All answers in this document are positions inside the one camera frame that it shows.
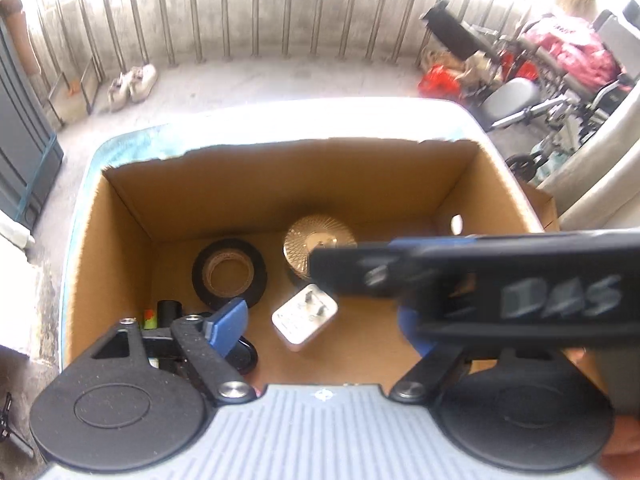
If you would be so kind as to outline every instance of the metal bolt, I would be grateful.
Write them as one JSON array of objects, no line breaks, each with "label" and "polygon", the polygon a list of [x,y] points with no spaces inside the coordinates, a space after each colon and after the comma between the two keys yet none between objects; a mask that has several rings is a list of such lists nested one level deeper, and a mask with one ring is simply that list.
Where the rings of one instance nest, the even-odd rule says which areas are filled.
[{"label": "metal bolt", "polygon": [[386,281],[389,272],[386,265],[377,266],[364,275],[364,282],[367,286],[377,286]]},{"label": "metal bolt", "polygon": [[220,384],[218,391],[220,395],[227,399],[240,399],[249,394],[251,386],[242,381],[227,381],[226,383]]},{"label": "metal bolt", "polygon": [[394,391],[399,397],[407,400],[419,399],[426,393],[424,386],[413,381],[400,381],[394,386]]}]

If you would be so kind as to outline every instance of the pink plastic bag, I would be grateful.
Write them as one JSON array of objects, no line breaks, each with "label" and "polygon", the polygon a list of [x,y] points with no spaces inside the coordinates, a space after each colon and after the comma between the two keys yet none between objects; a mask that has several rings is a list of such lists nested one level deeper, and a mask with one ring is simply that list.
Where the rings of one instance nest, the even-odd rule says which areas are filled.
[{"label": "pink plastic bag", "polygon": [[620,74],[611,53],[581,18],[542,18],[525,38],[547,50],[558,65],[590,90],[596,91]]}]

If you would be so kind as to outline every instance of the concrete floor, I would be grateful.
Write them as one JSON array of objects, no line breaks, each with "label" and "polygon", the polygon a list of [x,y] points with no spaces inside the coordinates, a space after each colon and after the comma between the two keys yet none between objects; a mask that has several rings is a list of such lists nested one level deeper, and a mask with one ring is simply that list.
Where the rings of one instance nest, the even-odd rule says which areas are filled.
[{"label": "concrete floor", "polygon": [[[94,113],[64,128],[59,141],[65,158],[46,207],[34,229],[36,247],[28,253],[42,268],[37,348],[31,360],[0,348],[0,394],[11,391],[13,423],[23,435],[34,398],[57,374],[58,303],[70,220],[84,170],[105,140],[154,124],[178,122],[188,114],[254,102],[337,96],[416,96],[420,73],[410,62],[340,62],[331,59],[247,59],[183,64],[164,70],[149,99],[110,114],[106,85]],[[428,128],[429,118],[424,127]],[[540,140],[521,128],[494,135],[504,156],[529,151]],[[44,467],[12,444],[0,444],[0,472],[7,480],[31,479]]]}]

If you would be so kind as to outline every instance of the torn cardboard edge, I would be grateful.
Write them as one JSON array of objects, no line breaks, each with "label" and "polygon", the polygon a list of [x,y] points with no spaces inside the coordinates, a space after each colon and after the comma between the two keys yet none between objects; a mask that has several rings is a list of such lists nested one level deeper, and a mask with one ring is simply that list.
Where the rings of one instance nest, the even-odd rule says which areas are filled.
[{"label": "torn cardboard edge", "polygon": [[[299,122],[305,118],[308,120],[310,116],[314,120],[310,122],[304,131],[304,137],[301,138]],[[438,133],[431,139],[425,135],[411,134],[416,130],[424,129],[422,126],[425,118],[430,120],[430,130]],[[76,205],[65,264],[60,306],[61,367],[70,361],[68,342],[66,341],[68,329],[72,329],[69,300],[72,291],[78,285],[79,256],[87,227],[83,221],[90,218],[90,210],[98,194],[98,188],[104,186],[105,183],[110,186],[108,179],[102,173],[106,167],[114,168],[104,174],[115,180],[118,177],[113,177],[113,175],[124,166],[133,166],[133,163],[137,162],[144,164],[144,161],[150,161],[151,165],[158,164],[161,160],[180,159],[183,154],[187,154],[186,156],[189,157],[193,155],[188,152],[201,151],[201,148],[211,148],[213,151],[223,148],[232,150],[239,146],[248,146],[249,148],[267,145],[281,146],[286,140],[314,139],[349,139],[351,141],[355,139],[395,139],[413,141],[418,144],[433,139],[456,144],[457,140],[466,139],[472,140],[479,146],[478,154],[474,160],[481,160],[478,157],[482,152],[481,158],[488,162],[492,168],[492,178],[496,179],[494,184],[498,184],[500,187],[497,194],[507,200],[510,207],[515,208],[516,214],[522,222],[520,229],[524,229],[526,232],[540,232],[542,230],[534,216],[533,209],[524,199],[497,150],[475,121],[452,103],[409,98],[347,98],[283,102],[220,110],[206,117],[187,121],[187,125],[200,128],[200,130],[190,136],[184,134],[185,124],[180,127],[176,124],[169,124],[148,128],[111,139],[101,146],[95,154],[85,175],[79,201]],[[262,129],[265,135],[258,136],[256,128]],[[405,130],[408,130],[409,134],[404,138],[393,134],[393,132],[404,132]],[[367,135],[355,136],[354,131],[364,131],[367,132]],[[119,199],[124,199],[125,202],[131,204],[131,199],[126,196],[127,193],[124,192],[122,186],[119,190],[117,184],[114,187],[118,191],[118,195],[122,194]]]}]

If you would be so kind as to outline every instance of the pair of shoes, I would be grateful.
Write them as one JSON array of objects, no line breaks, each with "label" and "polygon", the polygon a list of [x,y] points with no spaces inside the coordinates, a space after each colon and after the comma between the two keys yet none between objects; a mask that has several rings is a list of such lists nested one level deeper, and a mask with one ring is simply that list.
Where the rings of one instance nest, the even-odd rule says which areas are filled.
[{"label": "pair of shoes", "polygon": [[144,101],[151,93],[157,79],[158,70],[151,64],[135,66],[126,74],[120,74],[107,90],[111,111],[117,112],[124,108],[129,96],[134,103]]}]

